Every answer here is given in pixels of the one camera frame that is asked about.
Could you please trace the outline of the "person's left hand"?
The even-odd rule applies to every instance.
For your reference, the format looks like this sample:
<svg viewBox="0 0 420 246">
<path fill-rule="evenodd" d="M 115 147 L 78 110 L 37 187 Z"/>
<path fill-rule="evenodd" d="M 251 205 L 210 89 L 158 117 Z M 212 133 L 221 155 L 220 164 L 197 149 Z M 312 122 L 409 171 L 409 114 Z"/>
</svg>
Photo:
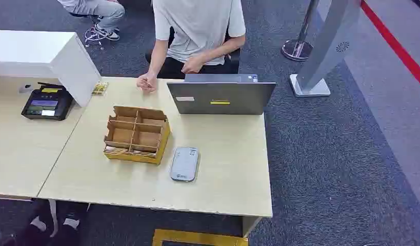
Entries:
<svg viewBox="0 0 420 246">
<path fill-rule="evenodd" d="M 199 55 L 189 58 L 183 65 L 181 72 L 184 74 L 199 73 L 206 61 Z"/>
</svg>

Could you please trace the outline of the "person's right hand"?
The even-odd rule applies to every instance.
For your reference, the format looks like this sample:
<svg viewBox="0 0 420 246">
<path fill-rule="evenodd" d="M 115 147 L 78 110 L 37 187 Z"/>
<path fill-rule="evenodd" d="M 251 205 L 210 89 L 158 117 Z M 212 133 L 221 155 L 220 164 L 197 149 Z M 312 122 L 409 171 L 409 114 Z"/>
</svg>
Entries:
<svg viewBox="0 0 420 246">
<path fill-rule="evenodd" d="M 157 90 L 157 77 L 152 72 L 147 72 L 139 76 L 136 80 L 136 86 L 145 92 L 154 92 Z"/>
</svg>

